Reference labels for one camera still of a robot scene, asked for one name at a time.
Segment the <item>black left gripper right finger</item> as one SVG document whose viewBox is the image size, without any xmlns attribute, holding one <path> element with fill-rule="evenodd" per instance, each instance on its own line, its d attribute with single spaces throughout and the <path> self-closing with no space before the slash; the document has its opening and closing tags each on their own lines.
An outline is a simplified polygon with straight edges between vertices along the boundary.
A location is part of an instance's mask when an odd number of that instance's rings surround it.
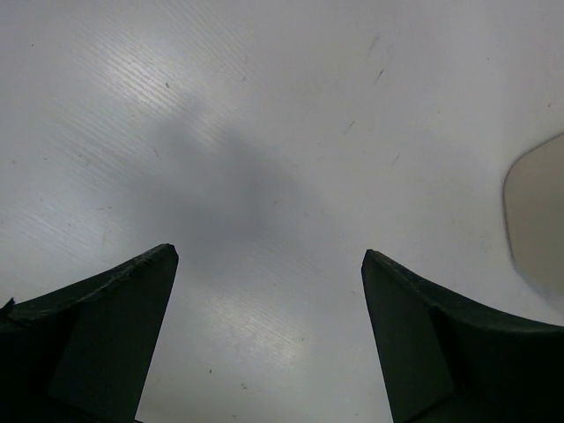
<svg viewBox="0 0 564 423">
<path fill-rule="evenodd" d="M 490 308 L 377 251 L 361 275 L 394 421 L 562 421 L 560 326 Z"/>
</svg>

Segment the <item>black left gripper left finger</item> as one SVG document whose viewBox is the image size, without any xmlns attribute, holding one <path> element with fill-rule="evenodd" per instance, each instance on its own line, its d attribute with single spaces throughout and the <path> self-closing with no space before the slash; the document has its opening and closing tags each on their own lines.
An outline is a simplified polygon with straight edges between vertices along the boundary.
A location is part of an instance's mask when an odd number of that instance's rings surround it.
<svg viewBox="0 0 564 423">
<path fill-rule="evenodd" d="M 3 422 L 133 422 L 179 257 L 161 244 L 1 308 Z"/>
</svg>

